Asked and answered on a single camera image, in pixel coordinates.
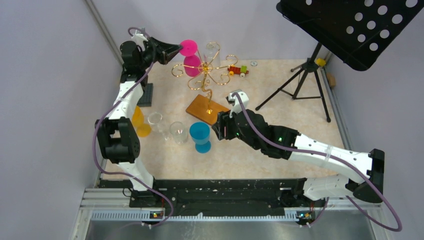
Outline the blue wine glass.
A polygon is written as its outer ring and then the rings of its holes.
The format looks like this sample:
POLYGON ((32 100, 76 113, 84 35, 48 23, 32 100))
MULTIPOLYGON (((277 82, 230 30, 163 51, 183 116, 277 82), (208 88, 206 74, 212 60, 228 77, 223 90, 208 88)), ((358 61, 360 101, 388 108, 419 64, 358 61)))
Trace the blue wine glass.
POLYGON ((195 150, 205 154, 211 149, 210 127, 204 122, 195 122, 189 128, 189 134, 194 142, 195 150))

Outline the pink wine glass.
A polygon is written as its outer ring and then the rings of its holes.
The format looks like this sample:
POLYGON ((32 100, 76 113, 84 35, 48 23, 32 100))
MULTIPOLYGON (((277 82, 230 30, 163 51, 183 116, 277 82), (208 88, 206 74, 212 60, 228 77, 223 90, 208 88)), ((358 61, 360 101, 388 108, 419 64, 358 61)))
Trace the pink wine glass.
POLYGON ((196 77, 202 72, 202 61, 196 55, 198 51, 198 45, 192 39, 183 40, 180 45, 182 46, 182 49, 179 51, 179 53, 184 56, 184 71, 189 77, 196 77))

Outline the clear ribbed wine glass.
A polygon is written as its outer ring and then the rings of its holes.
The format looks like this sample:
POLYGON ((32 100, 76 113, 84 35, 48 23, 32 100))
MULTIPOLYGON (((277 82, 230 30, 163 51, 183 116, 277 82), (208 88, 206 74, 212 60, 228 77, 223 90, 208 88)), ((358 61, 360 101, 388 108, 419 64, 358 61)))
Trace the clear ribbed wine glass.
POLYGON ((169 132, 173 140, 179 145, 185 144, 188 140, 187 128, 180 121, 173 122, 169 127, 169 132))

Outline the clear smooth wine glass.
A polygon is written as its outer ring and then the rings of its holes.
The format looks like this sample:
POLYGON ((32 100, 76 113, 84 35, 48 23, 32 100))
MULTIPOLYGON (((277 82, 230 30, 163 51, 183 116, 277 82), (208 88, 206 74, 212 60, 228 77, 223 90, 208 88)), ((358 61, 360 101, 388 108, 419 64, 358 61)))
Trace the clear smooth wine glass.
POLYGON ((147 117, 147 121, 154 132, 161 134, 166 141, 170 140, 169 128, 160 112, 155 111, 150 113, 147 117))

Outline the yellow wine glass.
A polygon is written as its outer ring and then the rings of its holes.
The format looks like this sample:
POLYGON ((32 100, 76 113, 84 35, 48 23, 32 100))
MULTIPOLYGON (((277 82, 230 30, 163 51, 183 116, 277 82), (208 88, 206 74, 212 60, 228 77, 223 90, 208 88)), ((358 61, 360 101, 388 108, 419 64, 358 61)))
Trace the yellow wine glass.
POLYGON ((152 129, 148 123, 145 123, 145 117, 141 108, 139 106, 135 106, 134 113, 131 118, 131 123, 135 129, 135 132, 138 137, 145 138, 147 137, 152 129))

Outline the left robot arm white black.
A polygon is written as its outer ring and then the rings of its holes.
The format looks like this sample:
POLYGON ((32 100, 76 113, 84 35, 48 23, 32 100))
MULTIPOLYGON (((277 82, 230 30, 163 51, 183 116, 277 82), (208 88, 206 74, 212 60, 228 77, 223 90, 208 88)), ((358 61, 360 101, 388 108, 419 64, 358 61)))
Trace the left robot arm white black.
POLYGON ((122 169, 122 175, 129 177, 131 196, 141 197, 147 206, 154 207, 160 202, 161 194, 153 188, 155 179, 142 163, 141 144, 132 118, 147 87, 153 64, 168 64, 183 46, 153 37, 133 36, 119 49, 123 60, 119 92, 112 108, 95 123, 93 142, 99 145, 104 159, 110 160, 122 169))

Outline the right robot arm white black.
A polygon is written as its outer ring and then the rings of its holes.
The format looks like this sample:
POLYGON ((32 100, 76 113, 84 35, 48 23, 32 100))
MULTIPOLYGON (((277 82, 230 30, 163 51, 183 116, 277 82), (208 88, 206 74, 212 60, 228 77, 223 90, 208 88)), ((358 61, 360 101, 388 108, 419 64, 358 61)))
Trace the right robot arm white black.
POLYGON ((326 197, 349 196, 368 203, 385 201, 385 152, 380 149, 357 152, 325 144, 295 129, 269 125, 262 115, 251 110, 220 112, 211 128, 219 140, 237 138, 269 158, 305 162, 336 172, 333 176, 302 180, 292 190, 299 206, 326 197))

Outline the wooden rack base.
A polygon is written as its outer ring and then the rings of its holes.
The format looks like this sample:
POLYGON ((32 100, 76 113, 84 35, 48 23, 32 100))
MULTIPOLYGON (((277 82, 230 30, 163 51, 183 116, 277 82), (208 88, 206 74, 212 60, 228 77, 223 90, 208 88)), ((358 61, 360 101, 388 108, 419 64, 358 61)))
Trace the wooden rack base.
POLYGON ((229 109, 213 100, 209 100, 209 98, 201 94, 198 94, 185 111, 201 122, 212 126, 217 122, 218 113, 228 112, 229 109))

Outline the black studded building plate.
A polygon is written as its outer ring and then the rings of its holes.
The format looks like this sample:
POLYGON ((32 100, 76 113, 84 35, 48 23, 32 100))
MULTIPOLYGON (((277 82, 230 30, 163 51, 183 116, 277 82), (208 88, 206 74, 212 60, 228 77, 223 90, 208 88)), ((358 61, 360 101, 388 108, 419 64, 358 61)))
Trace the black studded building plate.
POLYGON ((143 90, 143 95, 137 102, 137 106, 140 108, 151 107, 152 101, 153 101, 153 91, 154 91, 154 84, 148 83, 145 89, 143 90))

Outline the toy brick car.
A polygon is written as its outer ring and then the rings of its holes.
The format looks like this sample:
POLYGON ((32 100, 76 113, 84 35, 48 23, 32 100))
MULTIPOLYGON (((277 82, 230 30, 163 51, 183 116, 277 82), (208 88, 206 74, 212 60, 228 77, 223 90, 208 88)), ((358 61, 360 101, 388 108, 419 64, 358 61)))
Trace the toy brick car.
POLYGON ((247 68, 246 65, 242 65, 241 67, 237 67, 235 65, 230 65, 227 68, 227 71, 228 71, 228 74, 230 76, 237 75, 237 76, 239 76, 241 78, 244 78, 247 74, 249 74, 249 70, 248 70, 248 68, 247 68))

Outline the small round silver disc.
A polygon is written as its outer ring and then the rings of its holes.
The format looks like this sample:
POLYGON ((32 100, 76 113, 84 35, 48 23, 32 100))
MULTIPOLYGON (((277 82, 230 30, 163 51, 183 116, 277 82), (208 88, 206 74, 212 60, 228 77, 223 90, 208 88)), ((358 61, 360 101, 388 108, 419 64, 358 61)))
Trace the small round silver disc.
POLYGON ((250 65, 253 66, 253 67, 256 67, 258 65, 258 63, 253 60, 253 61, 250 62, 250 65))

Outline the yellow clamp knob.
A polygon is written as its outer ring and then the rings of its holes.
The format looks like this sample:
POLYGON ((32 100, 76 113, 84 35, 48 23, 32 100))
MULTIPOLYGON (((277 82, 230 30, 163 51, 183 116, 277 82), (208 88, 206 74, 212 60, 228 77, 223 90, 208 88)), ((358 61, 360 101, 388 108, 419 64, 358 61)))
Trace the yellow clamp knob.
POLYGON ((316 58, 315 63, 321 68, 327 65, 327 61, 323 58, 316 58))

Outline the black music stand tray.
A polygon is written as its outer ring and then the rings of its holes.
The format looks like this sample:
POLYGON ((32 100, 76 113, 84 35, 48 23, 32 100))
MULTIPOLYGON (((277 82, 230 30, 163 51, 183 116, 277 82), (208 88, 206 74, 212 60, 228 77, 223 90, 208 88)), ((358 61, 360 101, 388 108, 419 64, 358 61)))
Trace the black music stand tray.
POLYGON ((422 0, 281 0, 276 5, 285 19, 361 72, 423 8, 422 0))

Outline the aluminium corner post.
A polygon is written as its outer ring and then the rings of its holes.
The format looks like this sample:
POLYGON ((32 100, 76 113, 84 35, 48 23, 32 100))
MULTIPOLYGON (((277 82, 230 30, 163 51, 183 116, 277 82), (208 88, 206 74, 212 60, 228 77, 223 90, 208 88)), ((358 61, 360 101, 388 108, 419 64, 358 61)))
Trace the aluminium corner post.
POLYGON ((107 44, 109 50, 112 52, 116 61, 120 65, 122 65, 124 63, 124 61, 121 57, 121 52, 120 52, 119 48, 117 47, 117 44, 116 44, 115 40, 113 39, 113 37, 112 37, 106 23, 104 22, 98 8, 96 7, 94 1, 93 0, 82 0, 82 1, 85 4, 87 10, 89 11, 91 17, 93 18, 97 28, 99 29, 101 36, 106 41, 106 44, 107 44))

